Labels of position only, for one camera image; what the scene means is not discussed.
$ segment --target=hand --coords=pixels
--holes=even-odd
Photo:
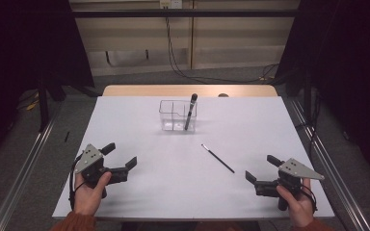
[[[86,184],[82,185],[76,191],[76,195],[74,197],[74,213],[94,216],[100,206],[103,190],[110,181],[110,178],[111,172],[105,172],[98,180],[97,186],[95,186],[94,189],[90,188]],[[84,178],[82,174],[76,174],[74,188],[80,186],[83,182]]]
[[[302,190],[310,194],[310,179],[303,179],[303,185],[305,187],[303,187]],[[293,226],[303,228],[314,220],[312,203],[307,196],[299,193],[294,197],[293,194],[283,186],[277,186],[276,190],[288,203],[288,212]]]

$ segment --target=table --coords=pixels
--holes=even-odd
[[[174,91],[162,91],[172,88]],[[268,90],[266,97],[208,97],[227,93],[242,96],[252,89]],[[278,169],[266,156],[281,160],[294,157],[311,166],[282,99],[272,87],[263,86],[127,86],[109,87],[105,94],[158,96],[103,96],[97,99],[81,148],[116,143],[116,151],[105,157],[106,167],[120,167],[134,156],[138,165],[128,181],[107,187],[97,216],[116,220],[245,220],[287,218],[277,209],[278,200],[255,195],[245,180],[245,170],[258,180],[275,180]],[[167,96],[185,93],[186,97]],[[195,133],[162,131],[158,106],[163,99],[198,98]],[[206,144],[235,173],[214,159]],[[333,217],[326,195],[317,181],[315,216]],[[69,212],[65,187],[55,218]]]

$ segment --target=marker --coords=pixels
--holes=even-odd
[[[210,154],[212,154],[212,156],[214,156],[218,161],[220,161],[222,163],[222,165],[227,167],[227,169],[229,169],[231,172],[235,173],[235,171],[232,168],[230,168],[227,164],[225,164],[225,162],[223,162],[218,156],[216,156],[215,153],[213,153],[211,150],[209,150],[209,148],[205,144],[202,144],[202,147],[205,148],[206,151],[208,151]]]
[[[189,122],[191,121],[192,110],[194,109],[195,102],[197,101],[198,95],[193,93],[191,97],[191,104],[189,105],[188,117],[186,118],[185,131],[188,130]]]

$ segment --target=gray floor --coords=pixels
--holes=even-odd
[[[262,67],[240,67],[186,70],[183,72],[188,76],[247,81],[260,77],[262,71]],[[224,80],[200,80],[209,84],[231,84]],[[94,81],[96,88],[93,90],[98,92],[102,92],[110,84],[200,84],[193,79],[175,75],[173,71],[100,76],[95,77]],[[67,98],[64,102],[53,102],[49,99],[52,117],[57,115],[53,128],[36,159],[31,175],[26,179],[27,184],[20,192],[12,215],[3,225],[6,229],[1,230],[48,230],[56,222],[51,215],[95,105],[95,98],[89,98],[69,87],[65,87],[65,91]],[[284,86],[278,86],[277,93],[283,97],[293,122],[300,124],[291,106],[292,99],[285,95]],[[32,111],[19,110],[12,130],[1,144],[0,206],[34,146],[39,126],[39,108]],[[364,161],[357,145],[344,139],[341,125],[324,104],[322,104],[318,118],[317,132],[370,224],[370,166]],[[299,128],[298,134],[304,147],[308,148],[308,137],[305,135],[304,129]],[[316,155],[313,155],[313,162],[316,170],[323,173],[324,168]],[[336,230],[345,230],[344,226],[348,230],[356,230],[347,214],[347,208],[341,202],[329,180],[325,182],[324,188],[330,198],[331,205],[339,215],[326,219],[325,222]],[[273,220],[272,222],[261,220],[259,224],[261,229],[265,231],[276,230],[273,224],[278,230],[287,230],[289,220]],[[119,223],[100,221],[97,224],[97,229],[119,230]]]

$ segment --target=sleeve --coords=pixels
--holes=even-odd
[[[67,217],[55,224],[50,231],[94,231],[95,217],[68,213]]]
[[[333,231],[333,229],[324,224],[321,220],[315,219],[308,226],[303,228],[292,227],[291,231]]]

